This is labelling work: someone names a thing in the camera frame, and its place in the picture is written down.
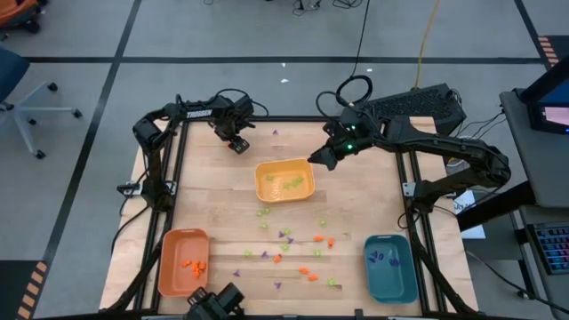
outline wooden table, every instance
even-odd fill
[[[412,118],[412,123],[419,130],[435,131],[431,118]],[[243,306],[248,315],[353,316],[355,308],[361,308],[366,316],[420,315],[418,300],[408,305],[379,304],[366,286],[365,239],[372,235],[407,236],[397,226],[397,217],[404,207],[394,154],[368,149],[358,156],[346,157],[332,172],[323,165],[313,165],[316,191],[305,201],[266,205],[257,198],[255,166],[267,161],[306,158],[325,143],[327,136],[322,125],[257,123],[256,129],[242,132],[251,147],[239,156],[207,124],[190,124],[172,228],[201,228],[208,234],[211,243],[207,289],[218,292],[233,282],[245,296]],[[278,130],[278,135],[272,134],[274,130]],[[419,153],[418,158],[423,179],[436,180],[445,175],[440,156]],[[408,156],[405,159],[408,179],[413,180]],[[139,151],[133,179],[143,170]],[[124,207],[121,223],[144,205],[140,198],[130,200]],[[439,200],[437,205],[453,209],[450,200]],[[270,214],[264,219],[257,217],[256,212],[265,207],[271,209]],[[101,298],[102,308],[112,304],[139,271],[149,216],[149,213],[141,216],[116,242]],[[319,226],[321,219],[326,220],[327,227]],[[441,271],[466,303],[477,308],[456,219],[435,209],[430,220]],[[262,221],[268,223],[268,229],[260,226]],[[278,238],[278,231],[284,228],[292,231],[294,242],[282,262],[275,264],[271,259],[262,259],[264,251],[281,252],[283,239]],[[328,249],[324,243],[314,243],[316,235],[332,236],[335,246]],[[321,257],[314,256],[316,248],[322,249]],[[245,250],[251,250],[253,256],[246,258]],[[309,282],[299,273],[299,267],[318,273],[320,280]],[[237,269],[240,277],[232,275]],[[429,305],[436,310],[431,277],[427,269],[424,271]],[[151,272],[148,277],[144,307],[150,305],[154,274]],[[326,283],[331,277],[336,282],[334,287]],[[282,282],[282,287],[277,290],[274,282]],[[159,307],[161,314],[187,311],[188,303],[183,298],[163,297]]]

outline orange bowl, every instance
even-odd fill
[[[164,235],[158,290],[165,297],[189,297],[197,288],[207,286],[210,240],[202,229],[175,229]],[[184,261],[192,264],[205,262],[206,268],[196,279],[193,266],[183,267]]]
[[[257,197],[268,204],[306,199],[315,189],[312,164],[306,159],[259,164],[255,184]]]

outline yellow bowl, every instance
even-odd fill
[[[306,199],[315,189],[312,164],[306,159],[259,164],[255,184],[257,197],[268,204]]]

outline yellow cable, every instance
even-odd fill
[[[419,62],[417,63],[417,79],[415,79],[414,88],[419,88],[419,79],[421,78],[421,63],[423,60],[423,49],[425,49],[427,36],[429,35],[430,28],[433,26],[433,22],[435,21],[435,16],[437,16],[438,5],[440,3],[441,0],[435,1],[435,7],[433,8],[433,11],[430,13],[429,24],[427,25],[427,29],[425,30],[425,35],[423,36],[423,41],[421,42],[421,50],[419,51]]]

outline teal bowl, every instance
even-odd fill
[[[370,236],[364,245],[367,288],[381,303],[417,300],[419,290],[409,242],[404,236]]]

